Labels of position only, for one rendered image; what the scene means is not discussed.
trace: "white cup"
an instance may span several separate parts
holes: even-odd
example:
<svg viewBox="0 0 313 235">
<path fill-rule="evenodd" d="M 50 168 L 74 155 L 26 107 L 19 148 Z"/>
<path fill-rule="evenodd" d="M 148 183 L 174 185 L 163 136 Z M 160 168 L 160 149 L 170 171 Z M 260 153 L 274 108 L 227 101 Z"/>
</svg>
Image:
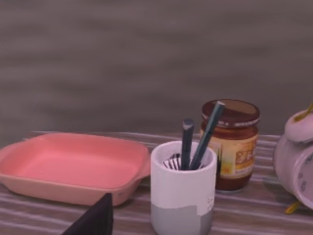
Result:
<svg viewBox="0 0 313 235">
<path fill-rule="evenodd" d="M 191 159 L 198 147 L 192 142 Z M 181 141 L 151 154 L 151 223 L 159 235 L 207 235 L 211 230 L 217 156 L 207 148 L 198 170 L 168 169 L 163 162 L 181 152 Z"/>
</svg>

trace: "wooden table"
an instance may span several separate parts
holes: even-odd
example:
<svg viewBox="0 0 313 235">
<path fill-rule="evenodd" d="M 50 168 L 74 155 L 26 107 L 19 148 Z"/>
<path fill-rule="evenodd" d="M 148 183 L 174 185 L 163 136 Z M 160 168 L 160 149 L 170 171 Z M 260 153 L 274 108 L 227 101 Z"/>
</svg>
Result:
<svg viewBox="0 0 313 235">
<path fill-rule="evenodd" d="M 94 134 L 140 141 L 150 149 L 166 141 L 180 140 L 179 135 Z M 210 235 L 313 234 L 313 212 L 302 207 L 292 215 L 284 214 L 294 198 L 279 185 L 273 172 L 272 153 L 278 138 L 260 136 L 254 174 L 245 190 L 216 195 Z M 0 234 L 59 235 L 86 209 L 17 195 L 0 185 Z M 131 200 L 115 208 L 114 219 L 114 235 L 155 235 L 150 225 L 149 179 L 143 180 Z"/>
</svg>

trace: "jar label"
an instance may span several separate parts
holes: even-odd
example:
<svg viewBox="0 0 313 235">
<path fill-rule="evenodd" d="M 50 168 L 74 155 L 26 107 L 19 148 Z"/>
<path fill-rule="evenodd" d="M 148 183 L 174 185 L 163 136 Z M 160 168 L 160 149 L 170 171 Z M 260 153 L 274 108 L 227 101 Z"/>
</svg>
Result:
<svg viewBox="0 0 313 235">
<path fill-rule="evenodd" d="M 245 140 L 212 137 L 209 147 L 218 156 L 217 173 L 221 178 L 238 179 L 249 175 L 254 166 L 257 135 Z"/>
</svg>

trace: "glass jar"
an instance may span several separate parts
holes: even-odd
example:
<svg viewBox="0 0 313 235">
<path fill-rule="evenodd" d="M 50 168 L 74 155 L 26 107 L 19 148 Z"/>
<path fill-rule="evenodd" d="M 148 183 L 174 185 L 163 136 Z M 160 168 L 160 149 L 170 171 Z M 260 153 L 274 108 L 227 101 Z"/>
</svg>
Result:
<svg viewBox="0 0 313 235">
<path fill-rule="evenodd" d="M 218 156 L 216 190 L 234 192 L 245 187 L 252 175 L 260 111 L 241 100 L 219 101 L 225 108 L 209 143 Z M 202 107 L 201 136 L 216 102 L 209 101 Z"/>
</svg>

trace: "gray wall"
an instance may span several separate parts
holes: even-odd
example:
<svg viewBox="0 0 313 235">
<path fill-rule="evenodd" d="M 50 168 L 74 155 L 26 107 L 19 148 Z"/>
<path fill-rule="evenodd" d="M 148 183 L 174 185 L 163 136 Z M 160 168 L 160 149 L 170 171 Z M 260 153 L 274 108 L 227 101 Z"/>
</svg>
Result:
<svg viewBox="0 0 313 235">
<path fill-rule="evenodd" d="M 201 105 L 258 105 L 280 134 L 313 90 L 313 1 L 2 0 L 0 139 L 180 131 Z"/>
</svg>

